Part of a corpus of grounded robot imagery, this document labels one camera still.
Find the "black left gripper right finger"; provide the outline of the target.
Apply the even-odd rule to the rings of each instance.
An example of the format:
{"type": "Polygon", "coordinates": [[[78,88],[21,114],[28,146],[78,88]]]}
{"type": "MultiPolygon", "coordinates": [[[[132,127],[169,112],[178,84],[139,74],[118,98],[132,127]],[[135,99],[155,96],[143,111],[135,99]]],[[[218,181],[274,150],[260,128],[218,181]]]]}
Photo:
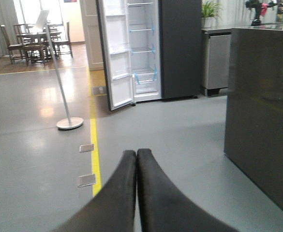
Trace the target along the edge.
{"type": "Polygon", "coordinates": [[[185,196],[148,148],[137,151],[137,191],[144,232],[236,231],[185,196]]]}

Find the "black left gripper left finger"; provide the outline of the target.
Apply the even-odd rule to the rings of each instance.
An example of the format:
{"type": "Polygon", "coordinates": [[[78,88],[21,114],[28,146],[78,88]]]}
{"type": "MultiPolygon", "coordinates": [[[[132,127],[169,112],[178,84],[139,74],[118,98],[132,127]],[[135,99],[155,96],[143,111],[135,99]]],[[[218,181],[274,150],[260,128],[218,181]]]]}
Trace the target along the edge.
{"type": "Polygon", "coordinates": [[[81,210],[54,232],[133,232],[136,152],[125,150],[109,180],[81,210]]]}

